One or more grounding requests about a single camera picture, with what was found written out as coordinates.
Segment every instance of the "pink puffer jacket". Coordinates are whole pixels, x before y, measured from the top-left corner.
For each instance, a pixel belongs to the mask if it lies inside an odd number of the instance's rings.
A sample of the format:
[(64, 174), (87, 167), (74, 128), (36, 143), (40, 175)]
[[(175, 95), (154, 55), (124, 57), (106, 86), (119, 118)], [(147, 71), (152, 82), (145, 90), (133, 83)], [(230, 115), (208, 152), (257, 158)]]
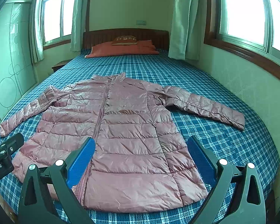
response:
[[(243, 114), (178, 87), (125, 77), (93, 76), (59, 90), (48, 87), (4, 121), (1, 136), (40, 112), (37, 132), (16, 154), (14, 174), (23, 182), (30, 164), (45, 167), (81, 146), (96, 151), (73, 191), (89, 209), (152, 212), (182, 207), (207, 196), (186, 143), (166, 106), (244, 129)], [(56, 194), (49, 186), (54, 198)]]

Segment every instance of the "blue gripper pad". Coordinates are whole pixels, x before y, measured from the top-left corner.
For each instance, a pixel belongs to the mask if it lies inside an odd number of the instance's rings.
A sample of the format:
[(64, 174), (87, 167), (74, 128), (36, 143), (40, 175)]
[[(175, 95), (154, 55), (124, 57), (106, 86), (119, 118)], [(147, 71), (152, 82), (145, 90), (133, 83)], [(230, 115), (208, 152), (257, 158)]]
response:
[(94, 139), (90, 138), (86, 145), (81, 150), (80, 154), (76, 157), (67, 171), (67, 186), (71, 189), (74, 185), (77, 185), (88, 166), (91, 158), (93, 157), (96, 149), (96, 143)]
[(217, 184), (216, 170), (214, 169), (210, 159), (201, 149), (203, 146), (200, 147), (193, 137), (188, 139), (187, 146), (203, 181), (211, 185), (212, 188), (215, 187)]

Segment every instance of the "light switch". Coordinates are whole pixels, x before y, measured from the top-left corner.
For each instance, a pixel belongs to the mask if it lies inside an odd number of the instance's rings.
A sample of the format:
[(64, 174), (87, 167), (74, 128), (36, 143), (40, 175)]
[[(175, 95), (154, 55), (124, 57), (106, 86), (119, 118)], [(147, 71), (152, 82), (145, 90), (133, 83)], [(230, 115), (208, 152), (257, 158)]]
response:
[(145, 20), (137, 20), (136, 25), (146, 25), (146, 21)]

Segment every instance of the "window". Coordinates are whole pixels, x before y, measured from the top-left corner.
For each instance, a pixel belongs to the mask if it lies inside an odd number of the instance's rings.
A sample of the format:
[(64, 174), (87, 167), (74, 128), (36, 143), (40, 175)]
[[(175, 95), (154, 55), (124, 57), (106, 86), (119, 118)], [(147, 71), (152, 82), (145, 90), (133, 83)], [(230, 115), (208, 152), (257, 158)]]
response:
[(280, 59), (280, 0), (221, 0), (217, 38)]
[(43, 45), (70, 39), (75, 0), (42, 0)]

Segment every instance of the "blue plaid bedspread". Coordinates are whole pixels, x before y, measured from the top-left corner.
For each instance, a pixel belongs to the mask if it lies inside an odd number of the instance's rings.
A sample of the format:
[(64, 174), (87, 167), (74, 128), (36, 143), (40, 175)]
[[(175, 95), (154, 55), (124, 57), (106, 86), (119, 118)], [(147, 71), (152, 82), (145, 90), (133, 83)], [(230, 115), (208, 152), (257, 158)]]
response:
[[(218, 158), (225, 158), (240, 166), (244, 166), (248, 162), (254, 163), (259, 173), (264, 195), (265, 197), (267, 196), (271, 190), (280, 160), (274, 142), (264, 123), (247, 104), (207, 73), (193, 68), (184, 61), (168, 58), (166, 51), (161, 51), (160, 55), (125, 55), (85, 59), (84, 56), (89, 53), (90, 51), (82, 50), (81, 55), (39, 84), (14, 106), (6, 116), (6, 119), (37, 98), (48, 85), (54, 85), (61, 89), (65, 85), (89, 79), (93, 74), (113, 75), (125, 71), (127, 77), (142, 79), (163, 86), (178, 86), (189, 92), (225, 104), (245, 115), (245, 130), (242, 132), (223, 123), (171, 109), (173, 121), (185, 141), (190, 136), (195, 135), (201, 144), (205, 148), (212, 149)], [(35, 132), (40, 119), (41, 114), (28, 119), (8, 137), (20, 132), (27, 141)], [(15, 213), (18, 213), (21, 186), (22, 184), (13, 174), (9, 174), (0, 180), (0, 193)], [(223, 217), (233, 190), (234, 184), (231, 184), (216, 220)], [(144, 214), (88, 211), (96, 223), (184, 224), (189, 222), (202, 202), (199, 201), (174, 210)], [(54, 201), (54, 204), (60, 217), (68, 221), (61, 204), (58, 201)]]

